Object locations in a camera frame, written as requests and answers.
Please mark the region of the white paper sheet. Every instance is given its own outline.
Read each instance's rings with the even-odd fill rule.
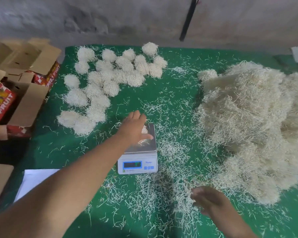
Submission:
[[[14,202],[25,196],[30,190],[40,184],[43,180],[56,173],[59,169],[26,169],[22,184],[16,194]]]

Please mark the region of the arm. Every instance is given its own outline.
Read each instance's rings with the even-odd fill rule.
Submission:
[[[146,116],[131,112],[118,132],[43,181],[0,214],[0,238],[62,237],[124,151],[142,139]]]
[[[209,216],[225,237],[257,237],[222,192],[208,186],[193,188],[191,191],[191,199],[195,201],[193,205],[202,208],[201,213]]]

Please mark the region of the concrete wall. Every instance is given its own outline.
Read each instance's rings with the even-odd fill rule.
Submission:
[[[288,52],[298,46],[298,0],[199,0],[184,42],[191,0],[0,0],[0,36],[92,43]]]

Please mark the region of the green table surface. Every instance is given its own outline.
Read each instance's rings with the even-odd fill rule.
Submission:
[[[121,54],[128,48],[133,48],[137,54],[140,47],[91,45],[98,48],[96,54],[100,56],[103,48],[112,48]],[[242,60],[254,61],[264,66],[280,69],[285,72],[298,70],[297,64],[291,56],[273,57],[264,53],[239,52],[234,50],[186,49],[160,47],[159,54],[168,60],[168,68],[164,70],[162,79],[147,77],[139,88],[121,85],[121,91],[116,97],[110,98],[111,107],[107,110],[107,122],[99,123],[95,131],[88,137],[77,137],[71,129],[59,126],[56,116],[61,110],[68,110],[67,104],[62,102],[62,95],[67,92],[63,77],[66,74],[76,74],[74,63],[77,61],[77,47],[66,48],[66,55],[61,65],[59,76],[50,91],[47,103],[42,108],[36,121],[36,128],[24,159],[15,167],[12,178],[8,183],[8,192],[3,199],[2,209],[8,207],[16,196],[25,169],[62,168],[68,166],[78,157],[95,147],[106,137],[115,132],[115,124],[122,120],[130,111],[140,109],[147,112],[150,122],[157,126],[157,144],[161,147],[162,139],[176,137],[176,141],[187,148],[190,164],[197,172],[207,173],[206,155],[202,152],[197,139],[193,136],[196,125],[192,121],[192,113],[201,99],[198,71],[214,68],[218,73],[228,66]],[[95,70],[90,64],[90,71]],[[182,67],[185,73],[174,69]],[[81,88],[86,86],[86,76],[82,75]],[[165,156],[158,153],[159,165],[168,165]],[[135,176],[119,176],[114,167],[108,178],[116,180],[116,188],[134,191],[137,188]],[[191,221],[192,230],[185,231],[176,228],[181,213],[174,215],[174,226],[163,234],[157,228],[148,226],[145,215],[138,219],[139,214],[130,215],[130,210],[121,204],[108,205],[106,188],[102,187],[91,202],[89,212],[84,211],[70,226],[64,237],[219,237],[211,220],[199,215],[197,220]],[[243,218],[253,230],[263,237],[298,237],[298,187],[282,194],[278,204],[266,207],[255,203],[242,203],[237,197],[231,197],[232,202]],[[161,213],[151,216],[150,222],[157,222]]]

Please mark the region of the person's right hand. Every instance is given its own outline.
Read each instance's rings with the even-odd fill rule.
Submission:
[[[222,192],[209,186],[191,191],[191,199],[195,200],[193,205],[202,208],[201,213],[209,216],[227,238],[257,237]]]
[[[130,144],[137,144],[140,140],[143,139],[153,139],[153,136],[151,134],[141,133],[146,120],[146,115],[140,115],[139,110],[130,112],[119,127],[117,135],[121,135],[124,139],[127,139]]]

